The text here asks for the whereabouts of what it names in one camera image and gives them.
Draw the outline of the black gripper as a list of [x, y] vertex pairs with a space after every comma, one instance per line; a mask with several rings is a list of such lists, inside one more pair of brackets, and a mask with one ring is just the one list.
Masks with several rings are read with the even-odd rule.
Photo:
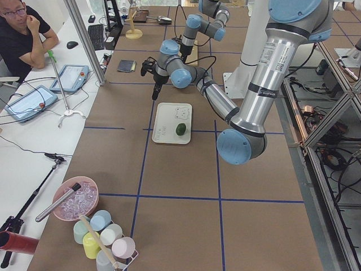
[[181, 43], [180, 53], [182, 58], [187, 58], [189, 55], [191, 55], [192, 50], [193, 50], [193, 43], [191, 44]]
[[169, 80], [169, 74], [165, 69], [156, 66], [154, 68], [153, 79], [155, 81], [155, 87], [153, 88], [152, 100], [157, 100], [161, 90], [160, 88]]

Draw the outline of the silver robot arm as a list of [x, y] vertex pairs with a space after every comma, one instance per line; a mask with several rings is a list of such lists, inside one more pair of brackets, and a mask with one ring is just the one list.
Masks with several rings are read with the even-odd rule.
[[225, 35], [225, 26], [230, 19], [227, 6], [220, 1], [199, 1], [199, 11], [214, 19], [213, 22], [205, 20], [201, 14], [190, 14], [186, 20], [186, 27], [180, 43], [182, 61], [192, 53], [198, 33], [202, 33], [216, 41], [221, 41]]
[[330, 36], [333, 2], [269, 1], [267, 13], [267, 39], [240, 106], [205, 69], [186, 64], [198, 33], [217, 41], [224, 37], [230, 12], [221, 2], [200, 1], [199, 13], [186, 20], [181, 43], [163, 41], [158, 59], [152, 64], [144, 62], [141, 69], [143, 75], [153, 75], [153, 99], [168, 81], [179, 89], [196, 85], [214, 112], [230, 126], [218, 137], [217, 150], [223, 160], [233, 165], [247, 163], [266, 149], [264, 122], [289, 65], [300, 45], [321, 42]]

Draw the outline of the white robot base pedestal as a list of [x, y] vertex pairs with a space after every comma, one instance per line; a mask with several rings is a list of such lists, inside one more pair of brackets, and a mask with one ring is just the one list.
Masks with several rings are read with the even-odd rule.
[[265, 27], [269, 18], [268, 1], [254, 1], [240, 64], [232, 73], [223, 74], [224, 89], [231, 99], [245, 97], [267, 40]]

